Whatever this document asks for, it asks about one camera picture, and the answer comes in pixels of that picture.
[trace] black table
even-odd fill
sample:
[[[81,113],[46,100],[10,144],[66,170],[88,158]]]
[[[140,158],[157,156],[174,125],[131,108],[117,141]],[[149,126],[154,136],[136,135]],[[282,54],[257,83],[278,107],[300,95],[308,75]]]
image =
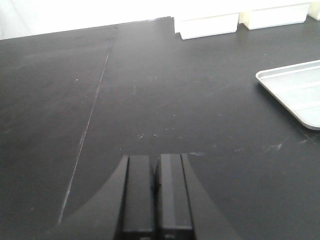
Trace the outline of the black table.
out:
[[[162,18],[0,41],[1,239],[74,213],[122,155],[161,153],[189,153],[244,239],[320,239],[320,133],[255,78],[319,49],[312,18],[190,40]]]

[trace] white wall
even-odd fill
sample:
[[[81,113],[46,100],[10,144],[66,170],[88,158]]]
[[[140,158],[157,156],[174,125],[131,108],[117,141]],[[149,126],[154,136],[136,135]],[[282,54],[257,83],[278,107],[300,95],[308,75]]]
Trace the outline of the white wall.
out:
[[[204,18],[304,2],[309,0],[0,0],[0,39],[167,16]]]
[[[167,0],[0,0],[0,39],[151,20]]]

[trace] white block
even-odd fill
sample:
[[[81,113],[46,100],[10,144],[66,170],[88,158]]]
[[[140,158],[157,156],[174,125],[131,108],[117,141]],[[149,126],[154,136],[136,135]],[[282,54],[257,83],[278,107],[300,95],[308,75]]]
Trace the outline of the white block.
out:
[[[314,19],[320,20],[320,1],[311,3],[308,14]]]
[[[244,23],[250,30],[303,23],[309,7],[310,3],[302,3],[241,12],[239,23]]]
[[[192,39],[217,34],[234,33],[237,30],[239,13],[196,18],[174,19],[174,30],[182,39]]]

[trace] white tray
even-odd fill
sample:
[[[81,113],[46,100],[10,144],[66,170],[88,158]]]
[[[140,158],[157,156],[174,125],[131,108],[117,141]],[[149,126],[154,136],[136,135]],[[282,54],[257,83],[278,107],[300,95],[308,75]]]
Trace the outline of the white tray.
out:
[[[305,127],[320,130],[320,60],[259,71],[255,76]]]

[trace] black plastic part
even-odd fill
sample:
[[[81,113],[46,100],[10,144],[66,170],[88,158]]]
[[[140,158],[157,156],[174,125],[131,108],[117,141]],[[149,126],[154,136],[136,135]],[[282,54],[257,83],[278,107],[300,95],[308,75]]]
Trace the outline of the black plastic part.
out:
[[[130,156],[125,194],[124,240],[154,240],[154,175],[148,156]]]
[[[162,154],[157,167],[160,240],[192,240],[193,227],[180,154]]]
[[[187,154],[181,155],[195,240],[242,240],[195,175]]]
[[[127,169],[128,156],[124,156],[105,185],[83,207],[37,239],[120,240]]]

